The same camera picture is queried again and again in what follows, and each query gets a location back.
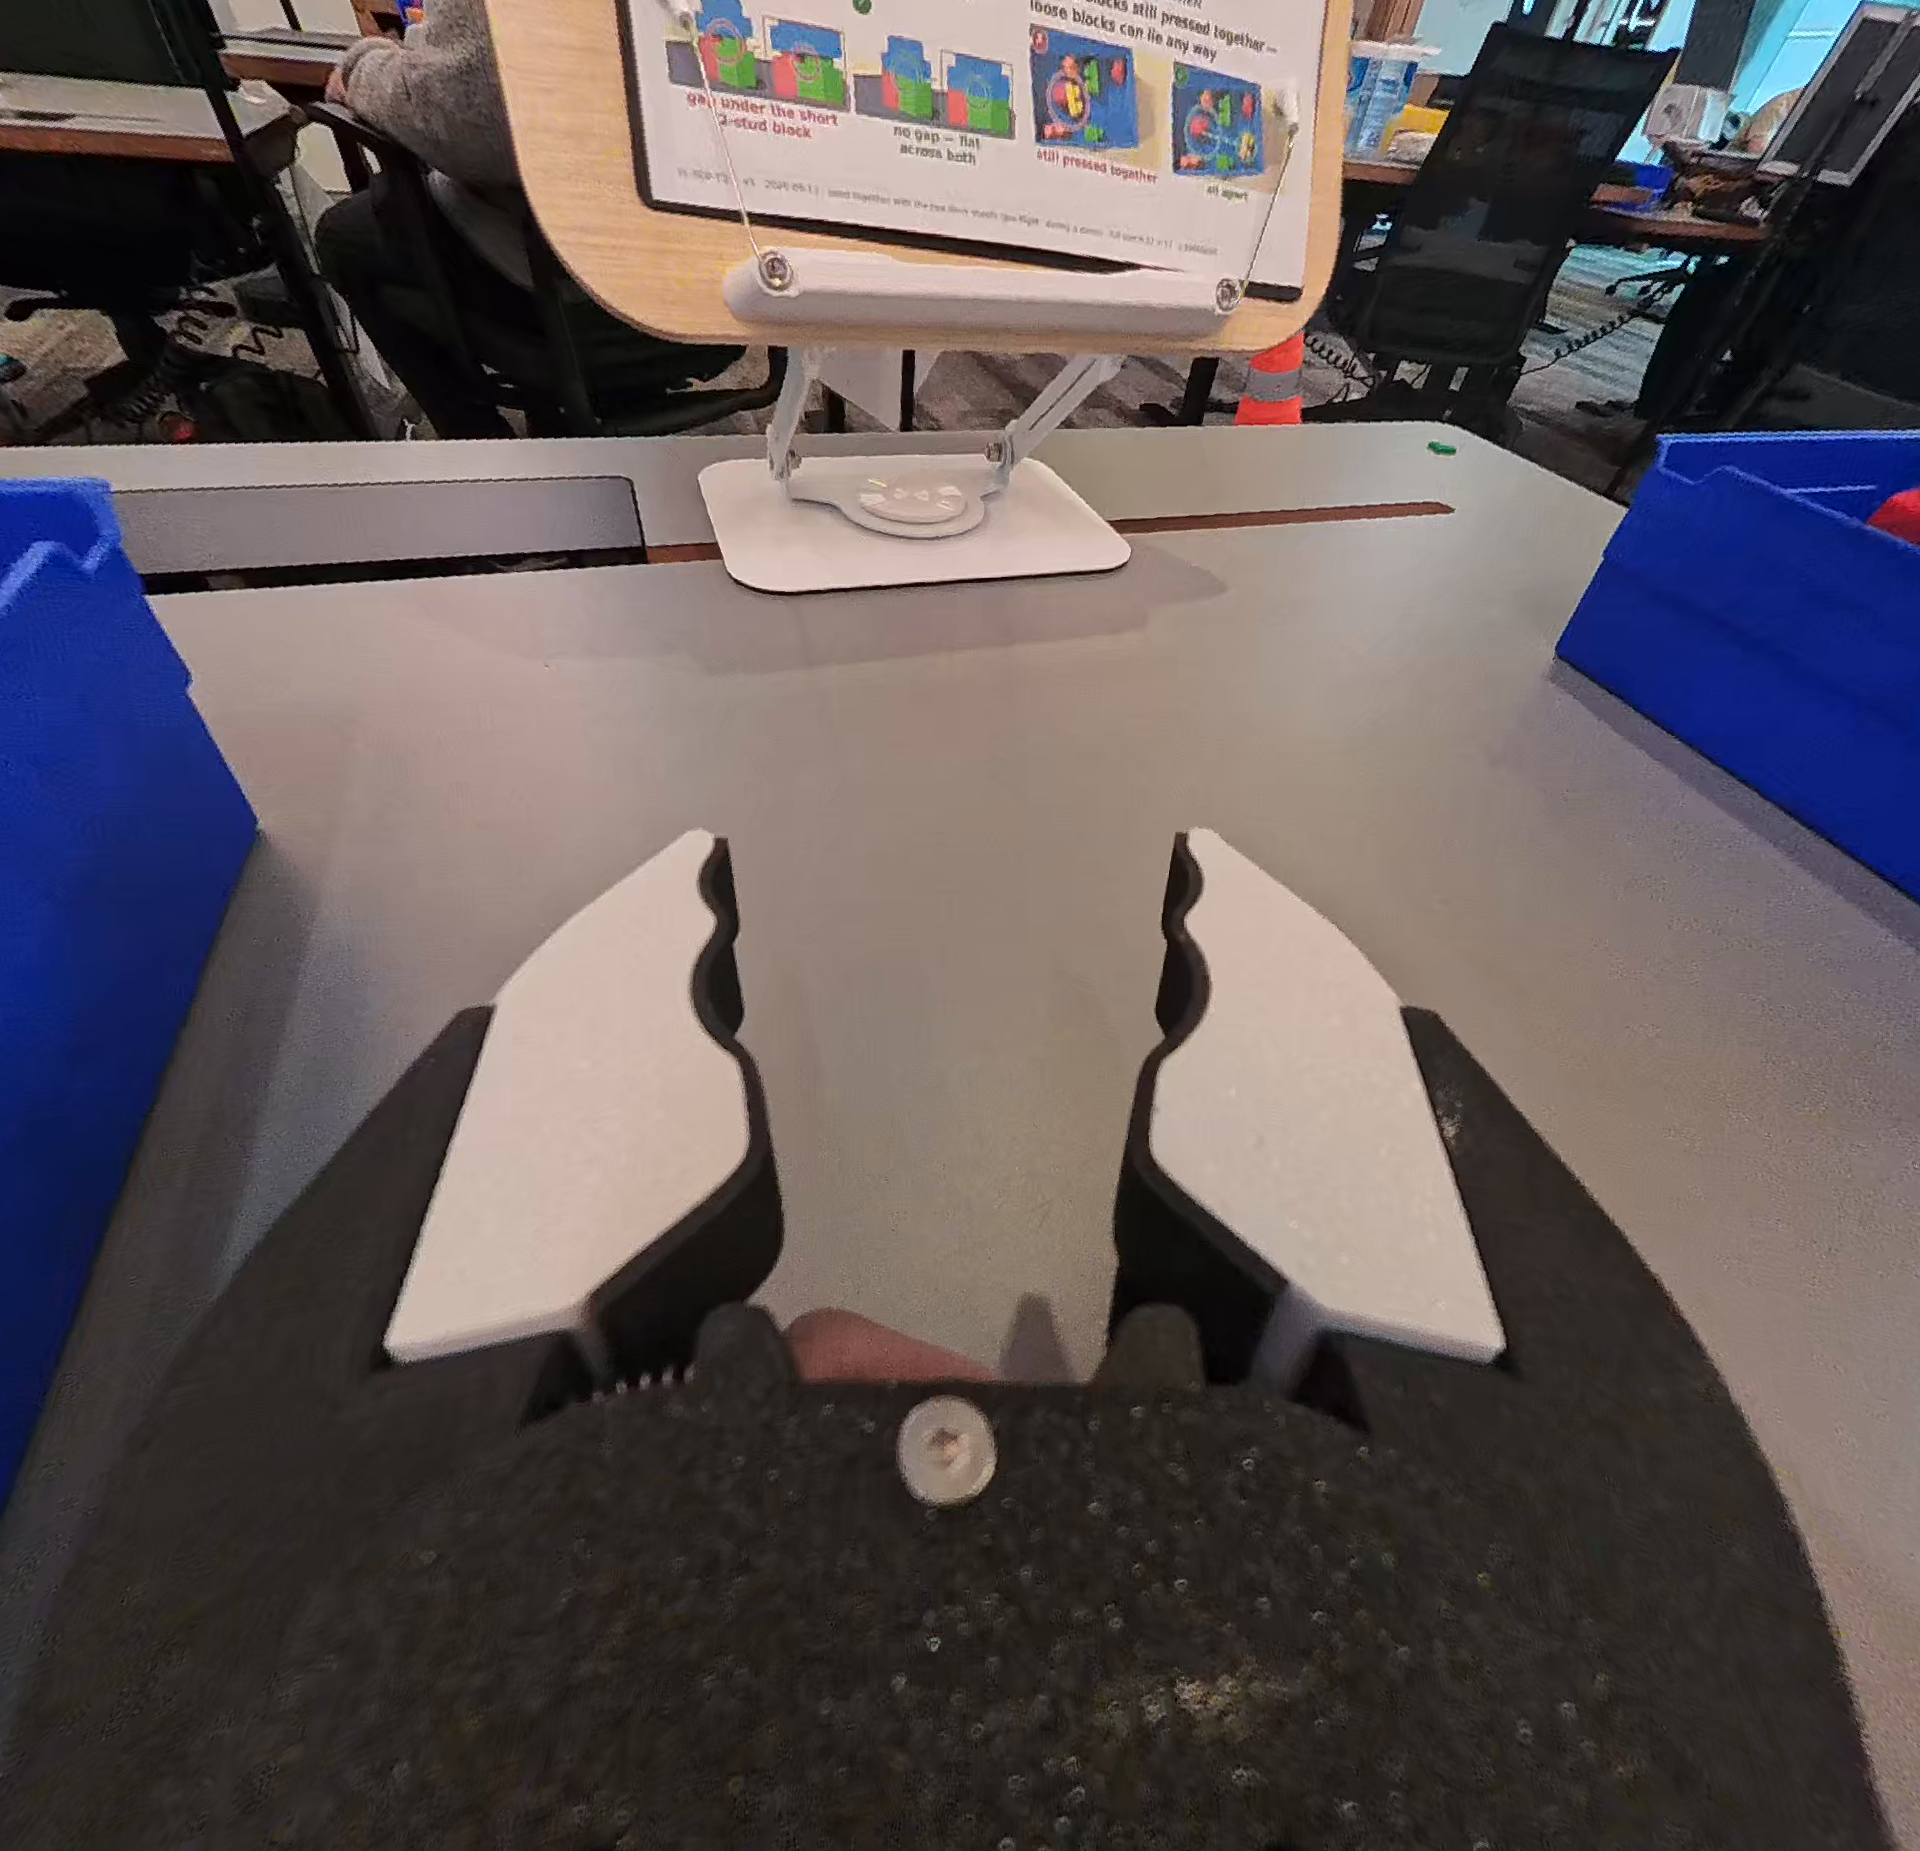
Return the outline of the white sheet holder ledge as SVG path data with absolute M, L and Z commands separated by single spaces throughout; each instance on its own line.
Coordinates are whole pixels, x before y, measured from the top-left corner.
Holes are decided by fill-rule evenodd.
M 1009 262 L 909 262 L 845 251 L 766 251 L 722 278 L 727 308 L 759 326 L 828 334 L 1013 334 L 1093 346 L 1107 336 L 1207 341 L 1245 302 L 1228 278 L 1125 267 L 1073 273 Z

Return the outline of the black office chair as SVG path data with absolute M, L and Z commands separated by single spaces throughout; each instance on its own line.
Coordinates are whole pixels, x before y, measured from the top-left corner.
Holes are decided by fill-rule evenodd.
M 1393 223 L 1337 313 L 1369 366 L 1363 419 L 1495 435 L 1577 228 L 1674 50 L 1489 29 Z

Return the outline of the blue plastic bin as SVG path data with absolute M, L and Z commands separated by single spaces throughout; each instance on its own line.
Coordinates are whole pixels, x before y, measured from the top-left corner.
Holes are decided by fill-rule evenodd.
M 5 481 L 3 1499 L 254 846 L 110 487 Z
M 1916 429 L 1659 441 L 1554 658 L 1916 897 Z

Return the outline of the clear water bottles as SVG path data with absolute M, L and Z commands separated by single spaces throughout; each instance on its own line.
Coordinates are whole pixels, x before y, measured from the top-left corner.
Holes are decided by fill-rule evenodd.
M 1432 50 L 1414 42 L 1352 42 L 1348 62 L 1344 158 L 1378 158 Z

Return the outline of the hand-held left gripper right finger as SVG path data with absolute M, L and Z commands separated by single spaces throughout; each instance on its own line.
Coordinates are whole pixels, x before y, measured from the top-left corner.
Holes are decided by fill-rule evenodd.
M 1113 1201 L 1110 1347 L 1307 1400 L 1378 1342 L 1495 1369 L 1506 1329 L 1407 1008 L 1307 897 L 1213 830 L 1173 837 L 1159 1040 Z

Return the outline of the flat table hatch cover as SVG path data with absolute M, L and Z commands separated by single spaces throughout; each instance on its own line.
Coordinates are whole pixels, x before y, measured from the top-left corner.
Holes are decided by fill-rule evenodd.
M 626 477 L 114 490 L 151 579 L 641 553 Z

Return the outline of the orange traffic cone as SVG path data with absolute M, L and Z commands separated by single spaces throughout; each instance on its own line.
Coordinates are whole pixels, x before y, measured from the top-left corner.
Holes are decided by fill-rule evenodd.
M 1308 367 L 1307 332 L 1253 352 L 1241 398 L 1234 408 L 1237 428 L 1299 428 L 1304 423 L 1304 383 Z

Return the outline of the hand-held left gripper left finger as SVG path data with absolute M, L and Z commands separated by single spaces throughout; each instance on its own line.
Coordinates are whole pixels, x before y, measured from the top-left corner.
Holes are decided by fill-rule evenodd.
M 497 992 L 390 1360 L 564 1336 L 596 1383 L 641 1383 L 754 1301 L 784 1191 L 735 934 L 730 846 L 690 830 Z

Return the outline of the printed instruction sheet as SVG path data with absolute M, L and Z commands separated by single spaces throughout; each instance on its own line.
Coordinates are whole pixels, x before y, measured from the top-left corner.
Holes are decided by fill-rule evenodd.
M 617 0 L 659 213 L 1299 299 L 1333 0 Z

